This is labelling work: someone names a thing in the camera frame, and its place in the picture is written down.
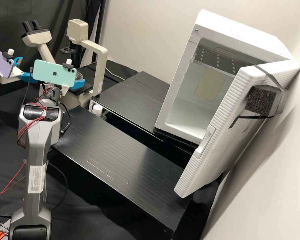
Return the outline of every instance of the smartphone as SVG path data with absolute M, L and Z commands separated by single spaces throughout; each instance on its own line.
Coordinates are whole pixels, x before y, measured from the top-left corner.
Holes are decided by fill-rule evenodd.
M 2 56 L 2 52 L 0 52 L 0 76 L 5 78 L 10 77 L 14 66 L 14 61 L 12 59 L 6 59 Z
M 42 60 L 34 61 L 32 77 L 35 80 L 73 87 L 76 75 L 77 69 L 75 68 L 68 69 L 60 64 Z

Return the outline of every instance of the label sticker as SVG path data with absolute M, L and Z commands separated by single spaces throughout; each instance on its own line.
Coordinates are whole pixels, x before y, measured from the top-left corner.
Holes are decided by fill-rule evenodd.
M 46 164 L 30 166 L 28 193 L 41 193 L 46 176 Z

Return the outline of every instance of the white cable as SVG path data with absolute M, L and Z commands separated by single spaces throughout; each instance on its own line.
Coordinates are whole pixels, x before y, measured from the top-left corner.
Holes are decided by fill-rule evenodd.
M 120 77 L 120 76 L 118 76 L 118 75 L 115 75 L 115 74 L 114 74 L 113 72 L 111 72 L 108 68 L 106 68 L 106 70 L 107 70 L 111 75 L 113 75 L 113 76 L 115 76 L 115 77 L 117 77 L 117 78 L 120 78 L 121 80 L 125 81 L 124 78 L 122 78 L 122 77 Z

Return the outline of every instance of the mint green iphone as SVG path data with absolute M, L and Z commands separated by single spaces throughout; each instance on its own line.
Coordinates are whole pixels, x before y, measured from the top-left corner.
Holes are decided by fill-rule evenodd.
M 75 68 L 65 68 L 60 64 L 35 60 L 33 66 L 33 79 L 50 82 L 57 85 L 74 86 L 77 70 Z

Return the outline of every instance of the purple iphone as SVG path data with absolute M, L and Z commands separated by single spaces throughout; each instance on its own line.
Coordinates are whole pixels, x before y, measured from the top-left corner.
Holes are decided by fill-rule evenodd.
M 0 75 L 8 78 L 12 72 L 14 61 L 12 59 L 6 59 L 2 52 L 0 52 Z

